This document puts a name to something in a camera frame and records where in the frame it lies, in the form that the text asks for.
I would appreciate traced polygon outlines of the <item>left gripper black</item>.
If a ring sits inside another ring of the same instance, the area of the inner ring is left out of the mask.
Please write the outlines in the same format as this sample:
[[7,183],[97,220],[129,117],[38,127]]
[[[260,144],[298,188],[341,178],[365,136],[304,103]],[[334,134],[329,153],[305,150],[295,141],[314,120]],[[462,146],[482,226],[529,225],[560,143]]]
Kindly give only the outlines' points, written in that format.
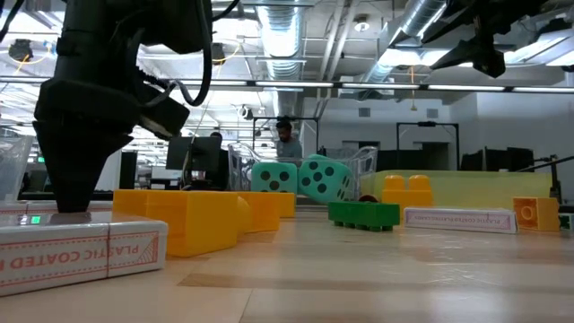
[[33,127],[60,213],[82,213],[108,157],[133,140],[142,107],[126,80],[53,77],[42,83]]

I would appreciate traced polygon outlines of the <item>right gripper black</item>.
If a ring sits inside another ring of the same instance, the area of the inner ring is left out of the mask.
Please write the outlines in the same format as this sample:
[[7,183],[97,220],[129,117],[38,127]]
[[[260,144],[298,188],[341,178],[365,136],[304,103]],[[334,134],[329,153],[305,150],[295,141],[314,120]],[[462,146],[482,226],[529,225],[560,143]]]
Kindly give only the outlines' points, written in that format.
[[505,57],[493,44],[493,35],[487,30],[477,28],[472,41],[460,40],[444,56],[433,63],[432,70],[473,63],[473,68],[491,78],[498,78],[506,72]]

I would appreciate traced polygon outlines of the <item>orange playing card deck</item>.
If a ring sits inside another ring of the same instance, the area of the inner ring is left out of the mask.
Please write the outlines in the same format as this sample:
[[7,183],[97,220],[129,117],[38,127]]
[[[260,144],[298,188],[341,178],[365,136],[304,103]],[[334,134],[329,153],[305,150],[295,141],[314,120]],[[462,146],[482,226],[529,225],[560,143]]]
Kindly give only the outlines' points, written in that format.
[[108,212],[0,216],[0,297],[165,267],[169,227]]

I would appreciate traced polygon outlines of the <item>yellow notched block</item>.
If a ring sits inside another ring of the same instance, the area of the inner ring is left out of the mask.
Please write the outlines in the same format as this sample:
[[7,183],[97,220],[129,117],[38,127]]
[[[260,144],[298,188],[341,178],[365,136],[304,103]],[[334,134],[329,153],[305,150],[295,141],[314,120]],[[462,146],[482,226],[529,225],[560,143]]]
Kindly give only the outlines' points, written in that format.
[[112,210],[165,222],[167,254],[180,258],[232,248],[252,224],[247,201],[232,192],[120,189]]
[[278,231],[280,227],[279,193],[239,192],[250,207],[251,224],[248,232]]

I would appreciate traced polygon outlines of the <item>orange two-stud brick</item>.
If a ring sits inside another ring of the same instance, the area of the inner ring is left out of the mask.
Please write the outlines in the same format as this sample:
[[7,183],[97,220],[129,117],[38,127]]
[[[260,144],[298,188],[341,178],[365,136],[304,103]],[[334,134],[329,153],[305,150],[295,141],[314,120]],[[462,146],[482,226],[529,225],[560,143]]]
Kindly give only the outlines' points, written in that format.
[[430,179],[425,175],[413,175],[409,179],[388,175],[384,179],[382,202],[399,204],[402,210],[410,206],[434,206]]

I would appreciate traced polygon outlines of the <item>purple playing card deck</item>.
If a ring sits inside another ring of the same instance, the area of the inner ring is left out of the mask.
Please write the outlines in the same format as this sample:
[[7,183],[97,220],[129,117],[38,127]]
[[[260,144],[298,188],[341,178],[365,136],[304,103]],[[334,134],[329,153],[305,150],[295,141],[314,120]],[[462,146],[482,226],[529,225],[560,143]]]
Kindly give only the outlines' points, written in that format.
[[406,207],[404,226],[409,228],[516,234],[517,218],[506,209]]

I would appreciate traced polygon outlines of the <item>teal foam dice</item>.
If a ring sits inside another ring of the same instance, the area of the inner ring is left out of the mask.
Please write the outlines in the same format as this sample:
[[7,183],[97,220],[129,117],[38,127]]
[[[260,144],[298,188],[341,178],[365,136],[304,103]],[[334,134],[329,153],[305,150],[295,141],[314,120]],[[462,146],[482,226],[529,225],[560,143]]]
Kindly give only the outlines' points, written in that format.
[[288,162],[259,162],[251,170],[251,191],[298,192],[298,169]]
[[354,198],[352,170],[342,162],[320,155],[302,161],[298,172],[298,191],[321,204]]

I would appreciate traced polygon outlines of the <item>dark green studded brick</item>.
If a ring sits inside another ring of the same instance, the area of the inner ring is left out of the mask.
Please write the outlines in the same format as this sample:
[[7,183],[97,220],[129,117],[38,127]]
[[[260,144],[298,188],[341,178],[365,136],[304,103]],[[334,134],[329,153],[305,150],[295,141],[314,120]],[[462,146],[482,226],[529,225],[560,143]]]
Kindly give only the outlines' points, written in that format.
[[400,205],[373,202],[331,202],[328,220],[335,226],[365,231],[392,231],[400,224]]

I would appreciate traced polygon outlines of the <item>black speaker tower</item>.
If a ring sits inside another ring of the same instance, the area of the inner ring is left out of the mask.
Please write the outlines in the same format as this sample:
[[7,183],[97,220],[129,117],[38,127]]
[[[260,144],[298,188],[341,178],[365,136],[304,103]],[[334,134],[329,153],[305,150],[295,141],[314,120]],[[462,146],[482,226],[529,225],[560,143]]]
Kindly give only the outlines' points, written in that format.
[[122,152],[119,172],[120,189],[134,189],[137,174],[137,152]]

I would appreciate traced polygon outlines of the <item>clear rectangular plastic container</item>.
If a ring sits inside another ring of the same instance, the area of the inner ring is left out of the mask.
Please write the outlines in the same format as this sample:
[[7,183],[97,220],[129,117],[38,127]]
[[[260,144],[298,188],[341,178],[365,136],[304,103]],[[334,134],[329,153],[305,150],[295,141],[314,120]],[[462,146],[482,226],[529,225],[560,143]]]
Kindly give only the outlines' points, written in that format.
[[14,202],[30,186],[26,172],[33,136],[0,137],[0,202]]

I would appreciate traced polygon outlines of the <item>black desk monitor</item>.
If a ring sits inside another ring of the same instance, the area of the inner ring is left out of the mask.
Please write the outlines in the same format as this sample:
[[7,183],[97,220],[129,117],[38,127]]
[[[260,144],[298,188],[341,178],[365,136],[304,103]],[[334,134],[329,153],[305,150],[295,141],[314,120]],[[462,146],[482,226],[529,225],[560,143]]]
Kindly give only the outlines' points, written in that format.
[[218,170],[222,140],[219,137],[174,137],[169,141],[168,170]]

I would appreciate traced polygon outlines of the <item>yellow translucent tray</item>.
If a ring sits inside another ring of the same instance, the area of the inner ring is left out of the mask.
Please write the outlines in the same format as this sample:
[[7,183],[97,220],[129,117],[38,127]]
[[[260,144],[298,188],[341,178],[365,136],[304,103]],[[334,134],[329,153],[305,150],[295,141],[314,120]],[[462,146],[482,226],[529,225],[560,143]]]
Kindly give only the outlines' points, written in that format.
[[361,176],[361,193],[380,199],[389,175],[427,176],[434,204],[444,207],[511,209],[515,197],[548,197],[552,186],[544,172],[384,170]]

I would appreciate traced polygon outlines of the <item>clear wavy plastic bin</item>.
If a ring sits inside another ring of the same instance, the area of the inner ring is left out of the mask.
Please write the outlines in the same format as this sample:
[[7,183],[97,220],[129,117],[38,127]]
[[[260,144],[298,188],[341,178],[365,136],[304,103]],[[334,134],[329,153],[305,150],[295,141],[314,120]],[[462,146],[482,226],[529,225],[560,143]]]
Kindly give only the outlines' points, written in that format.
[[[375,173],[377,166],[378,151],[372,146],[361,148],[353,156],[343,159],[333,159],[347,165],[353,173],[353,193],[354,198],[349,201],[357,200],[361,196],[361,176]],[[279,158],[268,157],[254,152],[245,144],[229,145],[229,166],[230,166],[230,188],[238,191],[251,191],[251,170],[259,162],[288,162],[296,165],[298,172],[299,166],[306,158]]]

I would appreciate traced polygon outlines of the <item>long ceiling light strip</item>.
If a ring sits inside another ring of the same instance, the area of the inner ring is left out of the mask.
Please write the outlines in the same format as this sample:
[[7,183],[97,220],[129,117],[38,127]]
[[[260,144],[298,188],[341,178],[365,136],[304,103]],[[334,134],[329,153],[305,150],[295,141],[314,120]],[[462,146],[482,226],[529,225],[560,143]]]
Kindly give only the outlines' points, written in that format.
[[212,80],[211,90],[231,90],[234,88],[294,90],[329,89],[353,91],[411,91],[411,92],[494,92],[518,94],[560,94],[574,95],[574,87],[544,87],[517,85],[457,85],[426,83],[346,83],[346,82],[303,82],[303,81],[257,81],[257,80]]

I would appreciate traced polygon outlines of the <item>small orange cube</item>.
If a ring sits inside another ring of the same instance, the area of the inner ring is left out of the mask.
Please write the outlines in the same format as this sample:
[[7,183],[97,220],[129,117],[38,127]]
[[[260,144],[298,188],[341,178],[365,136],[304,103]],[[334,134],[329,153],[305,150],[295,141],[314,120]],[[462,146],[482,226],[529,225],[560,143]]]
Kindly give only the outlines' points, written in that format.
[[514,197],[520,230],[559,231],[559,204],[554,197]]

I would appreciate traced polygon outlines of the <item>silver ceiling duct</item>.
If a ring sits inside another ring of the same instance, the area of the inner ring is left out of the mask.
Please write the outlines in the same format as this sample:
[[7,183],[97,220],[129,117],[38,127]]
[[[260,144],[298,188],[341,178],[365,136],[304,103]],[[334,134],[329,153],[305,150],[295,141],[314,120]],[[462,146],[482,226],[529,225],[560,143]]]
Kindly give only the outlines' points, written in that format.
[[396,44],[408,40],[422,40],[424,32],[444,13],[448,0],[409,0],[404,13],[386,22],[378,37],[378,58],[361,78],[362,83],[383,83],[392,70],[401,65],[402,53]]
[[[296,82],[302,77],[301,54],[304,31],[304,9],[299,6],[275,4],[258,6],[260,37],[267,60],[268,78],[275,82]],[[279,117],[299,118],[303,115],[301,91],[280,88],[273,96]]]

